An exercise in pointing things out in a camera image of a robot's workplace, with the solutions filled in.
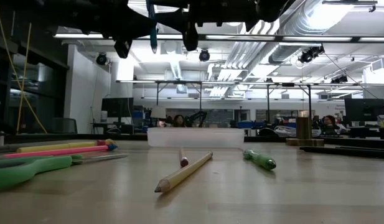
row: chair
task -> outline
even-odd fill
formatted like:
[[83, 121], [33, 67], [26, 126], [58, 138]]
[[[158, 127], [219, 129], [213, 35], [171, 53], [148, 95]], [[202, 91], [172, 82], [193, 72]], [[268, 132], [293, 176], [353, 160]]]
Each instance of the chair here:
[[77, 122], [72, 118], [53, 118], [52, 132], [54, 134], [78, 134]]

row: camera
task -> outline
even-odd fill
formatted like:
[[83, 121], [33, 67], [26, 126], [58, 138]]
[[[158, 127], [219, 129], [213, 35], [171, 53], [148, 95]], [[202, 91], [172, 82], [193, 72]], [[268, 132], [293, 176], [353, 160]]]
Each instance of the camera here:
[[98, 65], [107, 65], [109, 62], [110, 60], [107, 58], [106, 53], [104, 52], [99, 53], [98, 57], [96, 58], [96, 63]]
[[210, 53], [208, 52], [207, 49], [202, 49], [202, 51], [199, 55], [199, 59], [201, 62], [206, 62], [206, 61], [210, 60]]

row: computer monitor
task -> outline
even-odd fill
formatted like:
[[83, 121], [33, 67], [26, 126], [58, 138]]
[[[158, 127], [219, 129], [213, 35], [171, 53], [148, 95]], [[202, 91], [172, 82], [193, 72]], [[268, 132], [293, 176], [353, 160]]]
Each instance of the computer monitor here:
[[134, 98], [104, 98], [102, 99], [102, 111], [107, 111], [108, 118], [132, 117]]
[[384, 115], [384, 99], [344, 99], [348, 121], [377, 121]]

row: pink pencil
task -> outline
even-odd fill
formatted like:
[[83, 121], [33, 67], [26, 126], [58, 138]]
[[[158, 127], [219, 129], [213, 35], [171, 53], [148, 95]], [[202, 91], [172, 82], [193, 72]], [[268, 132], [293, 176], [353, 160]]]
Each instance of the pink pencil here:
[[51, 150], [51, 151], [40, 151], [40, 152], [25, 152], [25, 153], [14, 153], [14, 154], [6, 154], [0, 157], [6, 159], [12, 158], [20, 158], [20, 157], [32, 157], [32, 156], [61, 156], [61, 155], [69, 155], [83, 152], [95, 152], [95, 151], [112, 151], [116, 149], [115, 145], [108, 146], [93, 146], [93, 147], [80, 147], [75, 149], [59, 149], [59, 150]]

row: brass cylinder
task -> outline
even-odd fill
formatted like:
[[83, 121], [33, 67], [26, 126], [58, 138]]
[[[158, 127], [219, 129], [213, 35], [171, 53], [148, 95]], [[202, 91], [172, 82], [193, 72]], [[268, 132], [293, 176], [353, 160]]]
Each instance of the brass cylinder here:
[[298, 117], [296, 121], [297, 121], [297, 138], [311, 139], [312, 138], [311, 120], [309, 118]]

